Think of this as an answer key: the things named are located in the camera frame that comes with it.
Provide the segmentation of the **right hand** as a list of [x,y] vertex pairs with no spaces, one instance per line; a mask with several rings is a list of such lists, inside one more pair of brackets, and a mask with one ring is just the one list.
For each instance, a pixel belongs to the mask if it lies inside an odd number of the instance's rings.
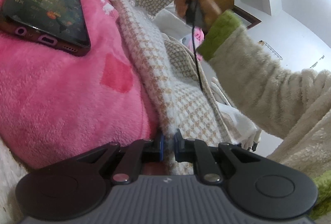
[[174,6],[177,14],[181,19],[187,21],[187,11],[191,9],[188,2],[197,3],[201,10],[200,22],[189,23],[201,28],[204,32],[208,32],[215,23],[216,19],[221,15],[221,9],[217,6],[214,0],[174,0]]

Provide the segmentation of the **right forearm fleece sleeve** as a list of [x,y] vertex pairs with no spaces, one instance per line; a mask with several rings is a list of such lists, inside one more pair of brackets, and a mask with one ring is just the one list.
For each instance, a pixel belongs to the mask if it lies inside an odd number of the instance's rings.
[[330,170],[330,72],[281,67],[231,11],[213,23],[198,52],[235,106],[282,140],[269,156],[310,177]]

